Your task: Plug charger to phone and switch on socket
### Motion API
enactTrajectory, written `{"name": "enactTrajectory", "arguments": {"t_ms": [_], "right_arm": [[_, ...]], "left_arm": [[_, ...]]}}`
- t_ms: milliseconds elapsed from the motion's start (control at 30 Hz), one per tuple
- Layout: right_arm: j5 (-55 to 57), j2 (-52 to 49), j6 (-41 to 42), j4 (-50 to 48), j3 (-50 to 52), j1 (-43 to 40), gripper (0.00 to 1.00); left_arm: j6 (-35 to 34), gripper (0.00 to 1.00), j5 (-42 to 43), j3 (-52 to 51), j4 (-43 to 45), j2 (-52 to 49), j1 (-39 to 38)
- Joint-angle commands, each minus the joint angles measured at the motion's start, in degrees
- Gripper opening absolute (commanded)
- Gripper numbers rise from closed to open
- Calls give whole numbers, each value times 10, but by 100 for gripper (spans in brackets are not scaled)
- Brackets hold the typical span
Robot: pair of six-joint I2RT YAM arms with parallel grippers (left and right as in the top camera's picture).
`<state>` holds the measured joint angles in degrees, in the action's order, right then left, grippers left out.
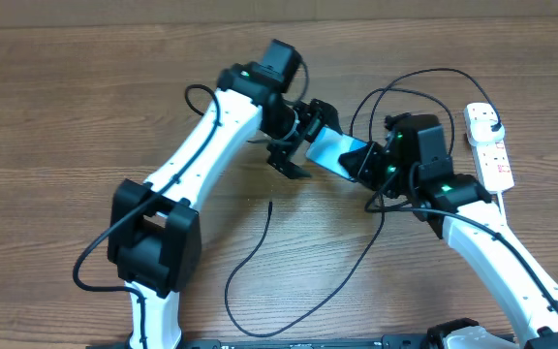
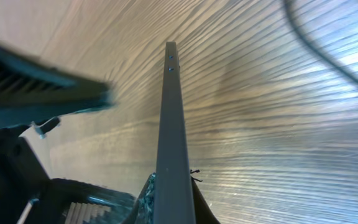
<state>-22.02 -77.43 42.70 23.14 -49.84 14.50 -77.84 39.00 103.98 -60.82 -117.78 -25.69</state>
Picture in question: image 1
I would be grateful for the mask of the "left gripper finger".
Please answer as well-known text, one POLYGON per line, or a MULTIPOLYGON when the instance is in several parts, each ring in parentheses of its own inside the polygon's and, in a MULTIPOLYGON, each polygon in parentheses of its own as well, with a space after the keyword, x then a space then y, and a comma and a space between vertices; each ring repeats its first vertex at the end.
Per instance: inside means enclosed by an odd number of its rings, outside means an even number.
POLYGON ((319 114, 322 125, 320 129, 324 127, 336 132, 339 135, 343 134, 341 125, 339 122, 339 115, 337 109, 331 104, 319 104, 319 114))
POLYGON ((294 164, 289 159, 269 156, 267 163, 288 179, 309 178, 311 174, 294 164))

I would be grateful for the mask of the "smartphone with blue screen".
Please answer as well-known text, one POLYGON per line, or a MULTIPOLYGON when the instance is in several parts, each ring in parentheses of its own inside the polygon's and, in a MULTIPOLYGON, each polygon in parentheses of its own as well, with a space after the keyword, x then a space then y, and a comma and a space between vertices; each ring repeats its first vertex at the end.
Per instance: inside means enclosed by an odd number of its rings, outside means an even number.
POLYGON ((339 134, 329 127, 324 126, 317 138, 305 152, 305 157, 307 160, 331 173, 339 175, 349 181, 355 181, 340 165, 339 157, 344 153, 358 150, 365 146, 366 142, 364 141, 355 139, 346 134, 339 134))

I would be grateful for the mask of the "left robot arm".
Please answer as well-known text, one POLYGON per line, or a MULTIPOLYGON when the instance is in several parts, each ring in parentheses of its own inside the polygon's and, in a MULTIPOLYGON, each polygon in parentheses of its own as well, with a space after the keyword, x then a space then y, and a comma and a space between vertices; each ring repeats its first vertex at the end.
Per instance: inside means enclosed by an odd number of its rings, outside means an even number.
POLYGON ((309 173, 293 163, 295 151, 325 127, 341 130, 332 105, 285 100, 304 65, 294 47, 274 40, 261 61, 222 71, 200 122, 172 157, 144 182, 126 179, 116 189, 106 234, 108 260, 133 303, 126 347, 179 345, 179 294, 200 259, 200 212, 239 149, 262 132, 268 164, 302 179, 309 173))

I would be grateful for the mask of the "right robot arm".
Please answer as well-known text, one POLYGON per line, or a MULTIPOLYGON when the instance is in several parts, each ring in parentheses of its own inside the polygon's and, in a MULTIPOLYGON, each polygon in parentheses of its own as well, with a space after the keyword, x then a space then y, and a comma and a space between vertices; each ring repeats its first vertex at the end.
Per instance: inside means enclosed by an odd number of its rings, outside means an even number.
POLYGON ((339 156, 348 175, 376 197, 404 196, 405 211, 429 224, 478 275, 522 348, 558 348, 558 284, 522 245, 491 194, 458 174, 433 114, 390 116, 386 144, 339 156))

